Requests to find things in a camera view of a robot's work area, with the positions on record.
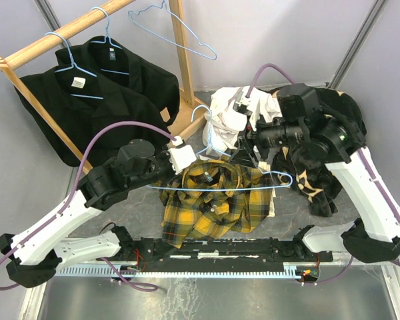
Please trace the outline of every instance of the black coat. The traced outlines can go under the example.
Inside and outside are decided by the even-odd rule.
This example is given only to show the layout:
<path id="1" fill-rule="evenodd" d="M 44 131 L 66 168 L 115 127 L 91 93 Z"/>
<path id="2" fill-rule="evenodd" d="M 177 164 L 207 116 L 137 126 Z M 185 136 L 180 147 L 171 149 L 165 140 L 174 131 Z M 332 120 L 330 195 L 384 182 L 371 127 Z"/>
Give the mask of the black coat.
<path id="1" fill-rule="evenodd" d="M 124 88 L 100 73 L 93 77 L 75 68 L 55 72 L 64 67 L 69 66 L 55 67 L 42 74 L 22 77 L 21 80 L 82 153 L 96 133 L 119 121 L 146 122 L 167 131 L 160 112 L 142 94 Z M 75 86 L 75 77 L 85 80 L 82 88 L 80 85 L 77 87 L 77 84 Z M 62 161 L 71 167 L 78 166 L 80 161 L 76 156 L 29 102 L 18 94 Z M 71 94 L 92 95 L 103 99 L 74 97 Z M 110 157 L 116 156 L 120 147 L 136 138 L 146 139 L 156 148 L 169 142 L 168 138 L 150 129 L 119 127 L 104 134 L 87 159 L 94 167 L 102 165 Z"/>
<path id="2" fill-rule="evenodd" d="M 176 76 L 134 54 L 113 39 L 112 44 L 122 49 L 110 46 L 108 41 L 92 43 L 92 41 L 103 40 L 104 36 L 98 36 L 82 45 L 72 46 L 71 53 L 75 62 L 146 96 L 159 111 L 167 108 L 170 120 L 166 122 L 166 125 L 170 126 L 179 112 L 179 84 Z M 55 54 L 58 64 L 70 64 L 68 49 L 60 49 Z M 129 75 L 111 73 L 102 69 L 125 72 Z"/>

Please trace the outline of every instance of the gray wall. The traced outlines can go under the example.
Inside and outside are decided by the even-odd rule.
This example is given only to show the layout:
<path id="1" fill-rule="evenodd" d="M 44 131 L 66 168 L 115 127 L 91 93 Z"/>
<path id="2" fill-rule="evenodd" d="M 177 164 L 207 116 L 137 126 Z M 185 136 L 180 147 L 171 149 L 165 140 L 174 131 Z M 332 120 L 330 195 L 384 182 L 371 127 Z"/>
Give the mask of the gray wall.
<path id="1" fill-rule="evenodd" d="M 0 2 L 2 57 L 45 32 L 47 25 L 32 0 Z M 44 72 L 54 64 L 52 54 L 45 54 L 17 73 Z M 23 231 L 56 206 L 64 196 L 69 174 L 0 72 L 0 235 Z M 0 285 L 8 284 L 2 267 Z M 24 288 L 0 292 L 0 320 L 17 319 L 24 293 Z"/>
<path id="2" fill-rule="evenodd" d="M 61 24 L 102 4 L 103 0 L 49 0 Z M 264 63 L 276 63 L 298 81 L 330 81 L 374 0 L 185 0 L 185 21 L 218 53 L 211 61 L 190 53 L 196 89 L 247 85 Z M 136 0 L 111 16 L 110 34 L 150 62 L 179 76 L 176 49 L 138 28 L 128 10 L 140 10 L 161 0 Z M 164 10 L 152 9 L 136 20 L 173 39 L 172 24 Z M 72 44 L 103 35 L 105 22 L 80 33 Z M 190 48 L 199 48 L 192 36 Z M 268 70 L 259 85 L 286 83 Z"/>
<path id="3" fill-rule="evenodd" d="M 339 89 L 360 104 L 373 161 L 400 204 L 400 0 L 388 1 Z"/>

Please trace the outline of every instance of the clothing label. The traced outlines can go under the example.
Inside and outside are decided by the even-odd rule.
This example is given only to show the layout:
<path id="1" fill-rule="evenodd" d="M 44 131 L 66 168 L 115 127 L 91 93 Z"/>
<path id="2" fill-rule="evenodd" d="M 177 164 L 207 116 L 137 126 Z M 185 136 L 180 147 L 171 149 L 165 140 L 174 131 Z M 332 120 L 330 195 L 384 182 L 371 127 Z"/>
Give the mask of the clothing label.
<path id="1" fill-rule="evenodd" d="M 74 77 L 73 84 L 71 86 L 82 89 L 85 86 L 85 83 L 85 78 Z"/>
<path id="2" fill-rule="evenodd" d="M 109 48 L 109 59 L 115 61 L 115 51 L 113 48 Z"/>
<path id="3" fill-rule="evenodd" d="M 211 177 L 211 175 L 209 174 L 209 172 L 204 172 L 204 176 L 206 178 L 206 180 L 208 180 L 208 182 L 212 182 L 213 178 Z"/>

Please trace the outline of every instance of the blue wire hanger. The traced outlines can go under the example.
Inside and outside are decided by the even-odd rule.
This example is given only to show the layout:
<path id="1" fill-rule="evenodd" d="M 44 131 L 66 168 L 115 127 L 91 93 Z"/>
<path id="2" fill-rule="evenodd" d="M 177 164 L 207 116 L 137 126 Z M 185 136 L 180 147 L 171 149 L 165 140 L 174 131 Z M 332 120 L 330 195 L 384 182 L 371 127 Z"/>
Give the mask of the blue wire hanger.
<path id="1" fill-rule="evenodd" d="M 198 107 L 194 108 L 194 110 L 193 110 L 193 112 L 191 114 L 191 122 L 194 121 L 194 114 L 195 114 L 196 110 L 198 110 L 199 108 L 205 108 L 207 110 L 207 112 L 209 112 L 209 116 L 210 116 L 211 120 L 209 122 L 209 134 L 208 134 L 208 138 L 207 138 L 207 146 L 206 146 L 206 148 L 200 150 L 199 152 L 196 152 L 196 155 L 199 155 L 200 153 L 202 153 L 202 152 L 204 152 L 204 151 L 206 151 L 208 149 L 212 149 L 212 150 L 215 150 L 216 152 L 218 152 L 218 153 L 220 153 L 222 155 L 226 155 L 226 156 L 230 157 L 231 155 L 229 155 L 228 153 L 222 152 L 221 150 L 218 150 L 213 146 L 213 143 L 212 143 L 212 130 L 213 130 L 212 121 L 213 121 L 213 116 L 212 116 L 212 111 L 210 110 L 210 108 L 208 108 L 208 106 L 199 105 Z"/>
<path id="2" fill-rule="evenodd" d="M 113 43 L 113 40 L 111 39 L 111 37 L 109 36 L 109 23 L 110 23 L 110 18 L 108 15 L 108 12 L 106 12 L 106 10 L 102 9 L 101 7 L 93 7 L 91 9 L 92 10 L 101 10 L 102 12 L 104 12 L 104 15 L 107 17 L 107 26 L 105 27 L 105 36 L 104 36 L 104 41 L 98 41 L 98 40 L 94 40 L 91 41 L 91 43 L 107 43 L 107 39 L 108 39 L 108 43 L 110 44 L 110 46 L 120 49 L 122 50 L 122 48 L 119 45 L 116 45 Z M 114 71 L 114 70 L 108 70 L 108 69 L 101 69 L 101 71 L 106 71 L 106 72 L 112 72 L 112 73 L 118 73 L 120 75 L 129 75 L 128 72 L 122 72 L 122 71 Z"/>
<path id="3" fill-rule="evenodd" d="M 207 147 L 204 148 L 203 150 L 200 150 L 199 152 L 196 153 L 196 155 L 198 155 L 199 153 L 202 153 L 206 150 L 208 150 L 209 146 L 212 146 L 213 148 L 213 144 L 211 143 L 211 132 L 213 130 L 213 126 L 212 126 L 212 111 L 210 110 L 210 108 L 208 108 L 206 105 L 199 105 L 198 107 L 196 107 L 193 110 L 193 113 L 191 114 L 191 122 L 193 122 L 194 119 L 194 114 L 196 112 L 196 110 L 198 108 L 206 108 L 206 110 L 208 110 L 210 116 L 211 116 L 211 121 L 209 124 L 209 139 L 207 142 Z M 215 148 L 213 148 L 213 150 L 218 151 L 219 153 L 222 153 L 224 155 L 228 155 L 220 150 L 216 150 Z M 270 177 L 272 176 L 272 174 L 278 174 L 278 175 L 285 175 L 289 178 L 289 183 L 285 184 L 285 185 L 270 185 L 268 187 L 253 187 L 253 188 L 238 188 L 238 189 L 188 189 L 188 188 L 172 188 L 172 187 L 156 187 L 153 185 L 147 185 L 148 188 L 151 189 L 160 189 L 160 190 L 174 190 L 174 191 L 201 191 L 201 192 L 224 192 L 224 191 L 250 191 L 250 190 L 263 190 L 263 189 L 278 189 L 278 188 L 287 188 L 289 186 L 292 185 L 293 183 L 293 178 L 290 174 L 286 173 L 286 172 L 280 172 L 280 171 L 263 171 L 260 167 L 257 167 L 256 169 L 258 169 L 262 174 L 266 175 L 269 173 Z"/>
<path id="4" fill-rule="evenodd" d="M 66 46 L 67 49 L 68 49 L 68 55 L 69 55 L 69 59 L 70 59 L 70 61 L 71 61 L 71 66 L 70 66 L 70 67 L 67 67 L 67 68 L 64 68 L 64 69 L 56 70 L 55 73 L 57 73 L 57 72 L 62 72 L 62 71 L 66 71 L 66 70 L 71 70 L 71 69 L 76 68 L 77 70 L 80 70 L 80 71 L 82 71 L 82 72 L 84 72 L 84 73 L 86 73 L 86 74 L 88 74 L 88 75 L 91 75 L 91 76 L 93 76 L 93 77 L 95 77 L 95 78 L 97 77 L 96 74 L 94 74 L 94 73 L 92 73 L 92 72 L 89 72 L 88 70 L 84 70 L 83 68 L 80 68 L 80 67 L 76 64 L 76 62 L 74 61 L 73 54 L 71 53 L 71 50 L 70 50 L 70 48 L 69 48 L 69 44 L 68 44 L 68 41 L 66 40 L 66 38 L 64 38 L 62 35 L 60 35 L 60 34 L 58 34 L 58 33 L 56 33 L 56 32 L 46 32 L 45 35 L 56 35 L 57 37 L 61 38 L 62 41 L 65 43 L 65 46 Z M 80 97 L 80 98 L 104 99 L 104 98 L 102 98 L 102 97 L 95 97 L 95 96 L 92 96 L 92 95 L 76 95 L 76 94 L 74 94 L 74 93 L 72 93 L 71 95 L 73 95 L 74 97 Z"/>
<path id="5" fill-rule="evenodd" d="M 173 42 L 173 41 L 171 41 L 171 40 L 168 40 L 168 39 L 166 39 L 166 38 L 164 38 L 164 37 L 162 37 L 162 36 L 156 34 L 155 32 L 153 32 L 153 31 L 151 31 L 151 30 L 149 30 L 149 29 L 143 27 L 142 25 L 140 25 L 138 22 L 136 22 L 136 21 L 133 19 L 133 15 L 132 15 L 132 14 L 135 14 L 135 15 L 138 15 L 138 16 L 139 16 L 142 12 L 145 12 L 145 11 L 147 11 L 148 9 L 153 8 L 153 7 L 159 8 L 159 9 L 165 8 L 166 11 L 167 11 L 170 15 L 172 15 L 172 16 L 174 16 L 176 19 L 178 19 L 178 20 L 182 23 L 182 25 L 183 25 L 185 28 L 187 28 L 187 30 L 194 36 L 194 38 L 197 40 L 197 43 L 198 43 L 200 46 L 206 47 L 206 48 L 208 48 L 210 51 L 212 51 L 212 52 L 213 52 L 213 56 L 210 57 L 210 56 L 208 56 L 208 55 L 204 55 L 204 54 L 202 54 L 202 53 L 200 53 L 200 52 L 194 51 L 194 50 L 192 50 L 192 49 L 190 49 L 190 48 L 186 48 L 186 47 L 184 47 L 184 46 L 182 46 L 182 45 L 179 45 L 179 44 L 177 44 L 177 43 L 175 43 L 175 42 Z M 197 54 L 197 55 L 200 55 L 200 56 L 202 56 L 202 57 L 204 57 L 204 58 L 208 58 L 208 59 L 210 59 L 210 60 L 216 60 L 216 59 L 218 58 L 218 55 L 216 54 L 216 51 L 215 51 L 215 50 L 213 50 L 208 44 L 206 44 L 206 43 L 201 43 L 200 40 L 199 40 L 199 38 L 198 38 L 198 36 L 196 36 L 196 34 L 193 32 L 193 30 L 191 30 L 191 29 L 176 15 L 176 14 L 174 14 L 173 12 L 171 12 L 171 11 L 169 10 L 169 8 L 168 8 L 168 6 L 167 6 L 167 4 L 166 4 L 166 0 L 163 0 L 163 2 L 161 3 L 160 6 L 158 6 L 158 5 L 150 5 L 149 7 L 145 8 L 145 9 L 143 9 L 143 10 L 140 10 L 140 11 L 132 11 L 132 10 L 130 10 L 130 11 L 128 12 L 128 14 L 129 14 L 130 20 L 132 20 L 132 22 L 133 22 L 134 24 L 136 24 L 138 27 L 140 27 L 140 28 L 146 30 L 147 32 L 150 32 L 151 34 L 155 35 L 156 37 L 158 37 L 158 38 L 160 38 L 160 39 L 162 39 L 162 40 L 164 40 L 164 41 L 167 41 L 167 42 L 169 42 L 169 43 L 171 43 L 171 44 L 173 44 L 173 45 L 176 45 L 176 46 L 178 46 L 178 47 L 180 47 L 180 48 L 182 48 L 182 49 L 188 50 L 188 51 L 190 51 L 190 52 L 192 52 L 192 53 L 195 53 L 195 54 Z"/>

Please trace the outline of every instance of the yellow plaid shirt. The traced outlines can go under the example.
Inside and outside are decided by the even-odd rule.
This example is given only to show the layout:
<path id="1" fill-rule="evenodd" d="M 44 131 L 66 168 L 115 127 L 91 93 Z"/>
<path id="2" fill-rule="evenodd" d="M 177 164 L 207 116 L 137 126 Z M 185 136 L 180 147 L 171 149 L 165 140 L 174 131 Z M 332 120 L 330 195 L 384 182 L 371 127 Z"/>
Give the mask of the yellow plaid shirt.
<path id="1" fill-rule="evenodd" d="M 170 184 L 184 189 L 240 189 L 268 187 L 271 177 L 258 169 L 208 160 L 186 168 Z M 248 233 L 269 213 L 271 189 L 248 191 L 163 190 L 166 206 L 163 240 L 180 248 L 184 238 L 212 240 L 228 230 Z"/>

